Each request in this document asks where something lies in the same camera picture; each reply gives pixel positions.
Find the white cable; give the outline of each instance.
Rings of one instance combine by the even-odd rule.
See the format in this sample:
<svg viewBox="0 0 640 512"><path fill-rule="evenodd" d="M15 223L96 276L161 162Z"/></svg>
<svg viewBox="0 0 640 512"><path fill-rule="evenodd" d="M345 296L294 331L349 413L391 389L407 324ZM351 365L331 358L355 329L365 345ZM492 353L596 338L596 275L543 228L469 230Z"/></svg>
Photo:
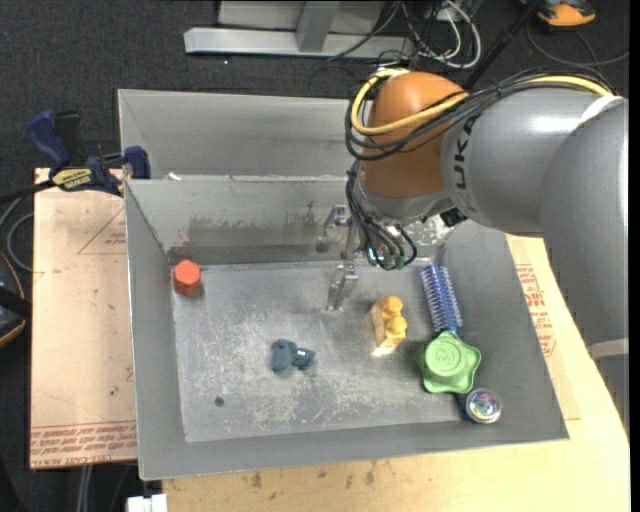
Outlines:
<svg viewBox="0 0 640 512"><path fill-rule="evenodd" d="M480 39L480 33L478 32L478 29L475 23L471 21L471 18L469 17L469 15L466 12L464 12L464 10L462 10L460 6L458 6L455 2L452 2L451 0L446 0L446 3L449 7L455 9L458 12L458 14L462 17L462 19L465 22L467 22L467 24L469 24L469 26L471 27L471 33L473 34L473 41L474 41L474 47L475 47L475 55L473 59L463 64L456 64L454 62L449 62L449 59L452 57L451 55L446 55L446 54L437 55L433 53L430 49L428 49L428 51L426 52L418 52L418 55L422 57L428 57L430 59L438 61L444 64L445 66L447 66L448 68L452 68L452 69L472 68L480 61L480 57L482 55L482 41ZM406 7L404 7L404 4L403 4L403 9L404 9L404 12L406 13L407 11L406 11ZM419 37L418 34L415 32L415 30L412 29L411 31L413 32L414 36Z"/></svg>
<svg viewBox="0 0 640 512"><path fill-rule="evenodd" d="M451 28L453 29L453 33L456 36L456 49L453 50L451 53L448 53L449 50L447 50L442 55L447 59L453 59L456 55L458 55L458 53L460 53L460 50L462 49L462 37L460 36L458 25L456 24L455 21L453 21L453 18L451 17L451 12L449 12L449 10L447 9L445 13L447 15L447 18L449 18L448 23L449 25L451 25Z"/></svg>

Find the cardboard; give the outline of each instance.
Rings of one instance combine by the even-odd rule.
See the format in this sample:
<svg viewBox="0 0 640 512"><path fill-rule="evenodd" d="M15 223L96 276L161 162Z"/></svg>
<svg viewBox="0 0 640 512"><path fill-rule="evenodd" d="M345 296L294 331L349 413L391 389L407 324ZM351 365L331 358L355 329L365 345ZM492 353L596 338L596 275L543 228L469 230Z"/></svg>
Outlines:
<svg viewBox="0 0 640 512"><path fill-rule="evenodd" d="M36 194L33 266L29 466L135 460L123 200Z"/></svg>

